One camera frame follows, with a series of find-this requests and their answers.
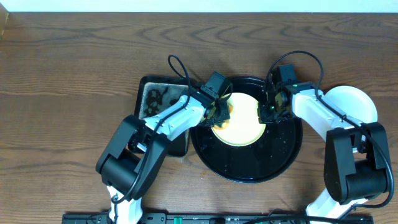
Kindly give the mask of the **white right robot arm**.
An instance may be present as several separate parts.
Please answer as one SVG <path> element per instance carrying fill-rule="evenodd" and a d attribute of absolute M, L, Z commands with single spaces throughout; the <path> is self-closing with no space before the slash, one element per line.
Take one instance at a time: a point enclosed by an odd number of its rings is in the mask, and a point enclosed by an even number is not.
<path fill-rule="evenodd" d="M 312 85 L 287 85 L 264 90 L 259 103 L 263 123 L 300 118 L 325 141 L 324 191 L 307 205 L 304 215 L 288 216 L 300 223 L 344 223 L 358 208 L 382 208 L 394 195 L 394 175 L 386 130 L 372 112 L 367 95 L 351 88 L 338 101 Z"/>

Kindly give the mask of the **yellow plate with ketchup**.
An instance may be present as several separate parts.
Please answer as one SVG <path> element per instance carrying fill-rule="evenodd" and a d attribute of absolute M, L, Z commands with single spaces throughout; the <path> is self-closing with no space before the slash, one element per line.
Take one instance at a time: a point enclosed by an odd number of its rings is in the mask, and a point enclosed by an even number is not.
<path fill-rule="evenodd" d="M 213 134 L 230 146 L 247 146 L 257 141 L 266 129 L 266 124 L 258 120 L 258 101 L 245 93 L 233 93 L 227 102 L 233 106 L 230 124 L 222 130 L 212 127 Z"/>

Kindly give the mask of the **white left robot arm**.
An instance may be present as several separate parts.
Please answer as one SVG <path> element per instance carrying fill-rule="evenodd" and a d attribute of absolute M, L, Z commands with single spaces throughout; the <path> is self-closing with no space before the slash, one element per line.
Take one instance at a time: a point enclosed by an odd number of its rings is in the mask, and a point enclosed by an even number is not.
<path fill-rule="evenodd" d="M 137 223 L 141 198 L 153 184 L 172 142 L 206 121 L 229 118 L 228 96 L 184 93 L 163 112 L 124 118 L 96 163 L 111 197 L 108 223 Z"/>

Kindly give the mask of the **orange green scrub sponge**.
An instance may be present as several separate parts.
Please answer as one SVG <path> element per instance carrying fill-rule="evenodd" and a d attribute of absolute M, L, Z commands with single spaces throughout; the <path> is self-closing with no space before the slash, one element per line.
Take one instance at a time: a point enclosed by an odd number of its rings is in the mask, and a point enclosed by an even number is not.
<path fill-rule="evenodd" d="M 229 112 L 232 112 L 233 106 L 230 105 L 229 103 L 228 103 L 227 105 L 228 105 L 228 110 L 229 110 Z M 214 129 L 218 129 L 218 130 L 222 130 L 222 129 L 226 129 L 226 128 L 229 126 L 229 124 L 230 124 L 230 120 L 227 119 L 227 120 L 225 120 L 225 121 L 223 121 L 223 122 L 221 122 L 221 123 L 215 124 L 215 125 L 213 126 L 213 128 L 214 128 Z"/>

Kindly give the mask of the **light blue plate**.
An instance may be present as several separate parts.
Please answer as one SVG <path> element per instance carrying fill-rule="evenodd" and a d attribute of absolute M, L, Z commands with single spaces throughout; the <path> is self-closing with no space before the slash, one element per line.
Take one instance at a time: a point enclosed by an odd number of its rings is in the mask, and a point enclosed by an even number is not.
<path fill-rule="evenodd" d="M 372 99 L 353 86 L 337 86 L 326 93 L 326 98 L 347 115 L 364 123 L 378 120 L 377 109 Z"/>

